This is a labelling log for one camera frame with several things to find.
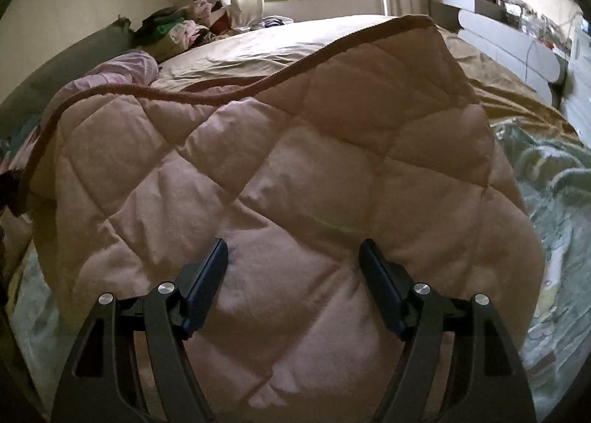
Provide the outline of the white dressing table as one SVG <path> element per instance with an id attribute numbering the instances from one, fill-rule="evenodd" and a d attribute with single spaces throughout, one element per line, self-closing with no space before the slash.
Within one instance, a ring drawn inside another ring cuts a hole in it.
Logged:
<path id="1" fill-rule="evenodd" d="M 504 10 L 485 0 L 429 0 L 431 18 L 559 106 L 566 61 L 537 38 L 503 22 Z"/>

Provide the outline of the white drawer cabinet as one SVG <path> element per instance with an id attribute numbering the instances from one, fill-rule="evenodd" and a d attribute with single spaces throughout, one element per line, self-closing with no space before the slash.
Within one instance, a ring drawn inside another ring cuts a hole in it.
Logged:
<path id="1" fill-rule="evenodd" d="M 590 23 L 582 19 L 573 33 L 561 111 L 587 147 L 591 139 Z"/>

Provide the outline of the rolled pink duvet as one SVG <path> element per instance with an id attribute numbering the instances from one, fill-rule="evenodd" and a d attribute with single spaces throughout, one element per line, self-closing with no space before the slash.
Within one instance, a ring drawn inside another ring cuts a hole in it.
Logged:
<path id="1" fill-rule="evenodd" d="M 41 116 L 32 117 L 11 137 L 1 139 L 1 173 L 11 174 L 26 166 L 31 146 L 38 139 L 53 112 L 69 98 L 109 84 L 148 86 L 158 76 L 158 64 L 155 58 L 143 50 L 134 49 L 100 63 L 84 76 L 70 81 L 53 96 Z"/>

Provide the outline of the light blue cartoon bedsheet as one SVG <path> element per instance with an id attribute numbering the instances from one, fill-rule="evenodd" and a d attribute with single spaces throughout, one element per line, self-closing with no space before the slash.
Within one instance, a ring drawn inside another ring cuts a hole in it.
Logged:
<path id="1" fill-rule="evenodd" d="M 573 395 L 590 386 L 590 149 L 540 136 L 518 119 L 493 127 L 545 253 L 537 308 L 521 351 L 537 417 L 564 422 Z M 50 406 L 73 342 L 29 247 L 9 287 L 8 321 Z"/>

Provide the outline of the grey padded headboard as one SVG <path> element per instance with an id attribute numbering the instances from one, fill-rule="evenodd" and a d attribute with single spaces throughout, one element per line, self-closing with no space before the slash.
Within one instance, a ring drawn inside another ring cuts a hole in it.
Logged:
<path id="1" fill-rule="evenodd" d="M 11 137 L 32 117 L 41 116 L 64 85 L 131 50 L 132 42 L 131 21 L 119 17 L 44 63 L 1 102 L 1 139 Z"/>

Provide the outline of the pile of clothes by headboard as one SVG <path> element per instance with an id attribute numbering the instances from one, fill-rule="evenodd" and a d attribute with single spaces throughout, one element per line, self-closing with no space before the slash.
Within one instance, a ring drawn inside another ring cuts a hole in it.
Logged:
<path id="1" fill-rule="evenodd" d="M 164 8 L 144 19 L 132 42 L 162 63 L 237 33 L 221 0 L 193 0 L 185 6 Z"/>

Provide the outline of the pink quilted coat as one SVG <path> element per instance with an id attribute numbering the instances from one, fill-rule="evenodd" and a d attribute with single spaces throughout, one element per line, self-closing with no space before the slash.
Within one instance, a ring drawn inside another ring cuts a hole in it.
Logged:
<path id="1" fill-rule="evenodd" d="M 221 422 L 370 419 L 402 346 L 363 281 L 363 240 L 443 295 L 488 295 L 517 345 L 543 277 L 512 167 L 424 16 L 268 77 L 79 93 L 51 115 L 22 184 L 75 327 L 101 293 L 145 294 L 228 243 L 186 345 Z"/>

